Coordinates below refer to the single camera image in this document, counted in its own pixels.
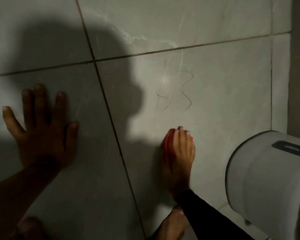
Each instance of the bare foot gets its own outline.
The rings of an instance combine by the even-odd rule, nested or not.
[[[42,228],[38,218],[28,217],[21,221],[10,240],[50,240]]]
[[[187,226],[189,226],[188,219],[181,207],[176,206],[167,218],[164,219],[154,239],[180,240],[184,236]]]

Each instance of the person's left arm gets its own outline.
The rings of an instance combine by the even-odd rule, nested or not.
[[[0,240],[8,239],[40,193],[70,165],[77,148],[78,123],[66,123],[66,96],[59,92],[50,113],[45,87],[23,90],[25,129],[10,107],[3,107],[7,129],[15,138],[23,169],[0,182]]]

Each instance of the long black sleeve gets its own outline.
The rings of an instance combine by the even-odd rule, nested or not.
[[[253,240],[244,230],[234,224],[219,211],[197,196],[192,190],[182,192],[176,202],[182,207],[197,238],[214,239],[235,237],[240,240]]]

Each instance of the skin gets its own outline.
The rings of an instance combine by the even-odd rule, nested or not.
[[[58,92],[52,111],[48,107],[46,89],[36,84],[34,90],[22,91],[25,128],[16,120],[12,109],[2,108],[8,131],[18,145],[23,169],[0,182],[0,240],[46,240],[41,223],[27,218],[18,225],[30,205],[53,181],[62,168],[70,165],[77,150],[79,124],[66,121],[66,96]],[[189,131],[178,127],[174,133],[173,149],[176,160],[172,166],[162,165],[167,188],[173,197],[188,190],[196,148]],[[189,225],[180,207],[175,207],[160,228],[156,240],[178,240]]]
[[[8,131],[15,138],[23,169],[0,182],[0,240],[8,239],[40,193],[70,165],[77,149],[79,124],[65,118],[66,96],[59,92],[49,110],[44,85],[23,90],[25,128],[10,107],[2,108]]]

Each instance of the red cloth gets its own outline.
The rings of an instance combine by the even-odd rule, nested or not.
[[[163,151],[162,160],[164,162],[168,162],[170,165],[170,168],[172,166],[172,163],[176,159],[176,154],[173,149],[173,135],[176,129],[169,129],[168,133],[164,137],[164,140],[161,143],[161,148]]]

